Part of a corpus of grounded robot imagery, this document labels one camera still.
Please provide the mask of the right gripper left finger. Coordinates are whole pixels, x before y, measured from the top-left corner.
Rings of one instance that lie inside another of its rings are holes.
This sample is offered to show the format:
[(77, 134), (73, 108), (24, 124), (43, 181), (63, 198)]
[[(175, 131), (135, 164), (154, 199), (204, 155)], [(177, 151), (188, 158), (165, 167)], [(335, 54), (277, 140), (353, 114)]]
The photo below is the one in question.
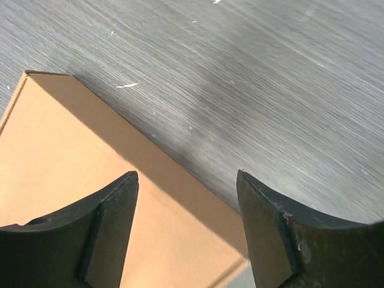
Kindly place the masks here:
[(1, 287), (119, 287), (139, 192), (129, 171), (24, 225), (1, 227)]

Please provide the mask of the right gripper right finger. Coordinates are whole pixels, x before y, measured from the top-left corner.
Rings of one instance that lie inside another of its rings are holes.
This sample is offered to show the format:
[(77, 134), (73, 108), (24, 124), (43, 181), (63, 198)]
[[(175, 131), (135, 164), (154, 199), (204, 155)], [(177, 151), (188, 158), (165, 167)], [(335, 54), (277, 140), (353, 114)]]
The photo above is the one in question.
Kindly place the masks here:
[(382, 287), (383, 222), (317, 211), (239, 171), (236, 191), (257, 287)]

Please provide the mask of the brown cardboard box sheet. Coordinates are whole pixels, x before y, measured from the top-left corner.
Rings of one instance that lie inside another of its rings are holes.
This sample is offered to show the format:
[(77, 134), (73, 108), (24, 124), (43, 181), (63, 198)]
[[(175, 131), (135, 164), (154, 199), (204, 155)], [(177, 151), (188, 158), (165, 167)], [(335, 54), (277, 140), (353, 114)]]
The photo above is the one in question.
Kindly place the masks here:
[(247, 266), (241, 216), (64, 74), (23, 73), (1, 119), (1, 224), (25, 224), (126, 172), (139, 193), (122, 287), (224, 287)]

